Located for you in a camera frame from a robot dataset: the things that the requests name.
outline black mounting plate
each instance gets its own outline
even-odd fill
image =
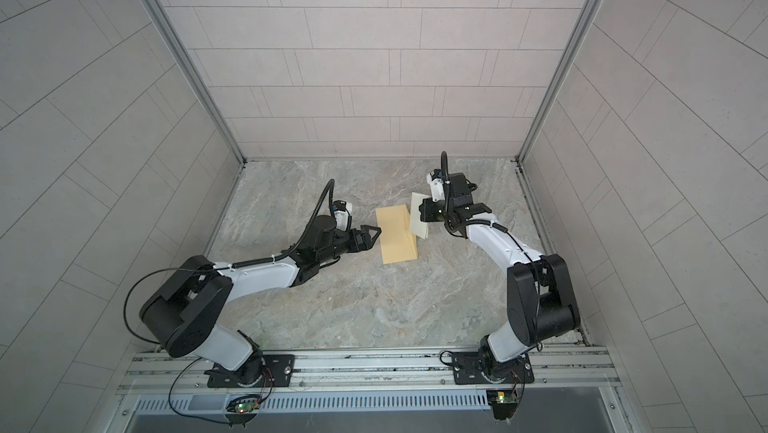
[[[275,379],[275,387],[283,388],[290,384],[290,378],[293,375],[293,362],[296,357],[293,355],[264,355],[264,366],[272,372],[272,376]],[[214,363],[212,368],[214,371],[226,371],[222,365]],[[259,379],[256,383],[247,388],[261,388],[264,384],[264,378]],[[243,388],[242,385],[238,385],[234,381],[227,381],[224,377],[215,378],[208,376],[208,388]]]
[[[443,360],[448,362],[448,355],[443,357]],[[482,373],[482,366],[480,363],[480,355],[476,351],[460,351],[451,353],[451,361],[454,366],[458,366],[453,369],[453,380],[456,385],[511,385],[513,383],[533,383],[533,370],[526,369],[526,365],[531,365],[531,361],[526,353],[518,359],[511,361],[512,370],[517,374],[517,378],[513,374],[504,377],[501,381],[491,381],[485,377]]]

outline black cable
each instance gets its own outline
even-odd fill
[[[194,365],[195,363],[197,363],[200,360],[202,360],[202,358],[198,358],[195,361],[192,361],[189,365],[185,366],[184,369],[181,370],[181,373],[179,373],[179,375],[176,377],[176,380],[174,380],[174,382],[170,384],[170,388],[168,389],[168,406],[178,416],[186,416],[187,418],[196,418],[198,420],[208,421],[209,423],[217,423],[218,425],[228,425],[229,427],[231,427],[232,424],[233,424],[231,421],[218,421],[218,420],[212,420],[212,419],[204,418],[202,416],[185,415],[184,413],[181,413],[176,408],[174,408],[174,404],[170,402],[170,393],[174,390],[174,386],[176,386],[176,381],[178,381],[179,378],[181,378],[181,376],[184,374],[185,371],[187,371],[192,365]]]
[[[312,223],[314,223],[315,218],[317,217],[317,214],[320,212],[320,208],[322,207],[322,201],[326,198],[326,195],[329,192],[331,193],[331,195],[333,195],[334,183],[335,182],[333,179],[328,180],[326,187],[322,189],[322,194],[320,195],[320,199],[317,200],[317,205],[315,206],[314,211],[312,211],[312,216],[310,217],[310,221],[307,222],[306,227],[304,227],[304,232],[299,237],[299,241],[294,243],[293,246],[291,246],[288,250],[286,250],[285,253],[281,253],[280,255],[274,255],[274,256],[265,256],[264,258],[249,259],[247,261],[241,261],[238,263],[232,263],[232,268],[244,268],[245,266],[261,265],[262,263],[280,261],[284,258],[287,258],[293,252],[295,252],[296,249],[301,244],[301,242],[306,237],[306,235],[310,232],[310,227],[312,227]]]
[[[137,332],[134,332],[130,328],[130,326],[128,325],[128,298],[130,298],[130,294],[133,293],[134,288],[136,288],[141,282],[143,282],[144,280],[146,280],[150,276],[156,275],[158,273],[163,273],[164,271],[171,271],[171,270],[173,270],[173,271],[188,271],[188,272],[200,273],[200,274],[205,274],[205,272],[206,272],[206,270],[204,270],[204,269],[185,269],[185,268],[163,268],[163,269],[159,269],[157,271],[154,271],[152,273],[148,273],[148,274],[142,276],[141,278],[139,278],[139,281],[134,283],[134,285],[130,287],[130,290],[128,291],[128,294],[125,296],[125,301],[123,302],[123,323],[125,324],[125,328],[128,329],[128,331],[130,332],[131,335],[133,335],[136,338],[138,338],[140,340],[143,340],[145,342],[152,343],[153,345],[159,345],[160,343],[156,342],[156,341],[154,341],[152,339],[149,339],[149,338],[144,338],[143,336],[139,335]]]

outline marble floor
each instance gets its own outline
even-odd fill
[[[376,225],[375,208],[429,194],[427,172],[439,159],[258,161],[248,163],[209,258],[233,262],[276,253],[301,235],[322,188],[354,205],[352,226]],[[541,249],[514,164],[450,160],[515,236]],[[343,255],[309,282],[228,304],[220,322],[265,349],[472,345],[505,321],[504,275],[474,243],[438,223],[417,239],[418,259],[382,264],[377,244]]]

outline metal frame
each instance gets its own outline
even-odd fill
[[[552,103],[557,97],[560,87],[565,80],[565,74],[568,73],[568,69],[574,62],[576,54],[581,47],[581,43],[584,41],[584,38],[586,38],[589,27],[592,25],[594,16],[597,15],[598,10],[600,9],[601,2],[602,0],[586,0],[584,2],[584,6],[581,9],[576,25],[571,32],[571,37],[568,39],[568,44],[566,44],[565,49],[563,50],[560,62],[554,70],[554,75],[547,86],[547,91],[544,93],[542,104],[539,105],[538,112],[531,123],[531,129],[528,130],[528,134],[525,136],[522,149],[518,155],[518,162],[520,164],[523,164],[531,153],[533,142],[536,140],[538,132],[542,130],[544,119],[546,119],[549,110],[552,108]]]
[[[187,54],[187,49],[181,44],[181,40],[179,40],[179,36],[176,33],[176,30],[174,30],[173,25],[170,24],[168,16],[165,15],[163,6],[158,0],[141,0],[141,3],[144,5],[144,9],[147,10],[147,14],[158,29],[158,32],[168,46],[168,49],[170,49],[170,53],[173,54],[176,59],[179,69],[184,74],[184,77],[187,78],[187,82],[189,82],[190,87],[192,87],[195,96],[200,100],[203,109],[214,121],[218,131],[224,135],[224,140],[229,145],[232,153],[234,153],[237,163],[239,163],[240,166],[244,165],[246,159],[243,152],[240,150],[240,146],[235,141],[230,129],[226,126],[224,117],[221,115],[216,103],[208,93],[208,88],[205,86],[205,83],[200,77],[200,73],[197,71],[192,59],[189,57],[189,54]]]

